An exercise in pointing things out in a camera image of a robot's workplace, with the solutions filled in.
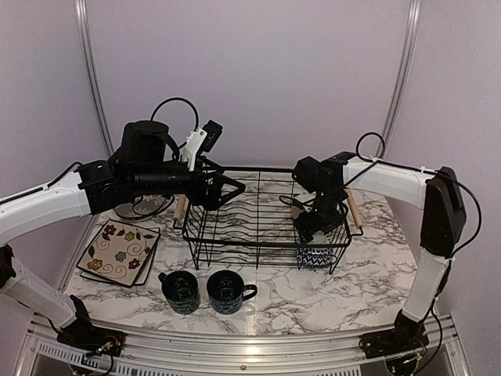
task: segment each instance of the dish rack wire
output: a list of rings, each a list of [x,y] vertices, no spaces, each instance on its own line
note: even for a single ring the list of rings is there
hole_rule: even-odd
[[[341,205],[343,223],[326,234],[324,244],[301,244],[290,206],[280,196],[308,193],[292,179],[289,168],[222,167],[226,175],[246,185],[245,192],[217,211],[188,204],[182,236],[193,263],[328,268],[332,273],[351,239],[348,208]]]

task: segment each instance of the mug handle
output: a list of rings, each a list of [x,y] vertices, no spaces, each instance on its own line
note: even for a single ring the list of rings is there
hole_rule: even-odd
[[[252,290],[252,292],[250,294],[244,295],[242,297],[242,302],[245,302],[246,300],[249,300],[250,298],[253,298],[258,294],[258,286],[256,286],[255,284],[246,284],[245,286],[243,286],[243,292],[248,290]]]
[[[158,275],[158,279],[160,280],[161,283],[165,281],[165,278],[167,278],[167,275],[165,275],[165,273],[160,273]]]

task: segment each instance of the patterned mug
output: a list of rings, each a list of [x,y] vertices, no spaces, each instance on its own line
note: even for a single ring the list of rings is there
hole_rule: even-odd
[[[200,294],[196,277],[190,272],[178,270],[165,275],[160,273],[162,292],[171,308],[183,315],[194,312],[200,305]]]
[[[219,313],[229,315],[242,306],[242,302],[253,298],[258,293],[254,284],[243,284],[242,277],[231,270],[220,270],[211,275],[207,281],[207,292],[212,307]]]

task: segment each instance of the flower pattern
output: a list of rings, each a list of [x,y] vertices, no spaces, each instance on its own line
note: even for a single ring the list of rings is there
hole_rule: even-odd
[[[116,259],[118,262],[123,262],[126,258],[127,258],[127,254],[126,254],[125,252],[118,252],[118,253],[115,255],[115,259]]]
[[[87,267],[92,270],[99,270],[103,267],[103,260],[94,258],[91,262],[87,262]]]
[[[117,231],[117,228],[115,226],[113,226],[113,225],[108,225],[104,229],[104,233],[106,235],[114,235],[115,231]]]
[[[138,259],[134,258],[132,261],[129,262],[128,264],[128,268],[129,269],[135,269],[137,268],[139,265],[141,265],[141,263],[139,262]]]
[[[135,235],[132,231],[129,231],[128,233],[125,234],[125,240],[126,241],[131,241],[134,240]]]

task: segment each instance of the metal frame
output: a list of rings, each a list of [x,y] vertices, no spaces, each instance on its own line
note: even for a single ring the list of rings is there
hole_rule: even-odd
[[[444,315],[440,321],[444,330],[443,343],[455,351],[455,355],[450,358],[454,375],[469,376],[468,369],[464,368],[465,363],[456,362],[456,359],[464,358],[464,354],[452,317]],[[111,327],[109,323],[101,321],[96,321],[96,324],[101,327]],[[425,325],[431,341],[430,351],[433,351],[439,339],[438,325],[433,317],[426,320]],[[127,335],[122,355],[116,359],[118,372],[115,374],[131,374],[127,370],[130,372],[136,368],[137,375],[140,375],[141,369],[148,369],[152,370],[152,374],[153,371],[170,370],[179,376],[205,374],[312,376],[335,374],[340,369],[352,370],[362,364],[380,362],[383,359],[367,360],[363,351],[359,349],[359,336],[366,333],[367,328],[293,336],[191,334],[120,324],[113,325],[113,328],[124,331]],[[380,331],[389,328],[391,325],[371,327],[370,330]],[[35,355],[40,352],[40,344],[75,354],[81,353],[80,350],[57,343],[56,334],[48,321],[41,316],[35,316],[23,344],[16,376],[30,375]]]
[[[382,136],[386,145],[390,143],[391,135],[395,131],[402,95],[405,89],[405,84],[409,78],[414,49],[416,48],[417,27],[420,20],[422,3],[422,0],[411,0],[410,2],[409,16],[407,18],[407,28],[405,29],[404,45],[402,48],[400,66],[398,68],[397,81],[395,82],[395,89],[391,98],[390,108],[388,109],[386,121],[384,123]],[[376,155],[384,157],[381,145],[378,146]]]
[[[113,141],[111,139],[110,128],[104,113],[103,100],[97,81],[96,64],[94,63],[94,55],[92,53],[91,32],[88,25],[87,17],[87,2],[85,0],[76,0],[75,9],[77,12],[77,24],[80,31],[81,44],[83,48],[85,67],[87,70],[87,79],[90,85],[92,100],[94,101],[94,109],[96,110],[99,130],[106,149],[108,157],[114,152]]]

